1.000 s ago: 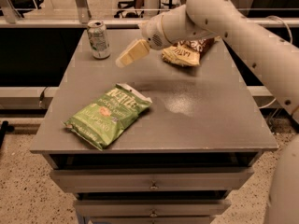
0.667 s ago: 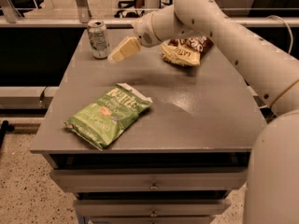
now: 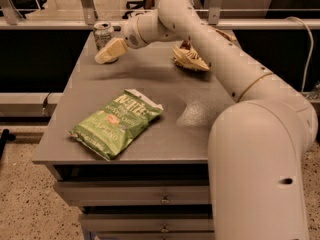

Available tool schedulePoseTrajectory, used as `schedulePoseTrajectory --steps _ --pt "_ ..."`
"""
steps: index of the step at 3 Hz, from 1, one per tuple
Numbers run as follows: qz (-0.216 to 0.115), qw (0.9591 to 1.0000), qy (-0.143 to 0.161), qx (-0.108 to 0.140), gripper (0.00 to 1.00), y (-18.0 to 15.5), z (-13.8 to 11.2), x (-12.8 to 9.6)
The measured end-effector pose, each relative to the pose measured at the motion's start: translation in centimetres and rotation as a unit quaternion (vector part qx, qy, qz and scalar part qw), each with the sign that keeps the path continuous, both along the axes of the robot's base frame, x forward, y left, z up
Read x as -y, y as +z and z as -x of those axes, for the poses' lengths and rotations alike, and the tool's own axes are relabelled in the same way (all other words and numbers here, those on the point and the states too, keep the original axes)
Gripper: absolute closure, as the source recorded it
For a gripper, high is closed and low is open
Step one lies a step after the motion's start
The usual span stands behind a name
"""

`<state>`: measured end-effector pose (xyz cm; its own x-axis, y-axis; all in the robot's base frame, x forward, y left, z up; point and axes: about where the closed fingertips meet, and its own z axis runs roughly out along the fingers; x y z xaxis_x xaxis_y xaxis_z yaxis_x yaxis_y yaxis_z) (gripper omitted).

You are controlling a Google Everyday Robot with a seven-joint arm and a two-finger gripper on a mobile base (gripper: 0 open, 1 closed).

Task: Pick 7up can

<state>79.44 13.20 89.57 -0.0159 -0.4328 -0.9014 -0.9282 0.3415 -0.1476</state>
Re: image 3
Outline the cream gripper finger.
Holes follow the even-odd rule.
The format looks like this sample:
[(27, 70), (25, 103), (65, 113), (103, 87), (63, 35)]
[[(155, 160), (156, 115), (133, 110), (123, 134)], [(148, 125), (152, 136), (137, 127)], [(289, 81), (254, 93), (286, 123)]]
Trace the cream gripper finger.
[(112, 38), (96, 55), (98, 64), (108, 63), (125, 54), (128, 46), (123, 38)]

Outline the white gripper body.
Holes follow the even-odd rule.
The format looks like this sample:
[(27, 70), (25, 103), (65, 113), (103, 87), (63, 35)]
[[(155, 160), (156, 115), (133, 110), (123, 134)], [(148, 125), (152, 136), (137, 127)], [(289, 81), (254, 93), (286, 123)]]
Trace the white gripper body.
[(127, 46), (132, 49), (139, 49), (149, 45), (141, 34), (143, 24), (148, 24), (149, 13), (138, 14), (129, 17), (121, 25), (121, 34)]

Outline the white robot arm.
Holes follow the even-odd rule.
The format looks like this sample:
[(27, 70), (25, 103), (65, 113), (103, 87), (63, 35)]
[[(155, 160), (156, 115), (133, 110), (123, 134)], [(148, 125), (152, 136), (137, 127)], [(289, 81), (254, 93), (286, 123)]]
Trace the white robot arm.
[(190, 41), (235, 102), (208, 141), (215, 240), (309, 240), (301, 157), (318, 120), (299, 92), (204, 23), (188, 0), (160, 0), (129, 19), (95, 59), (172, 38)]

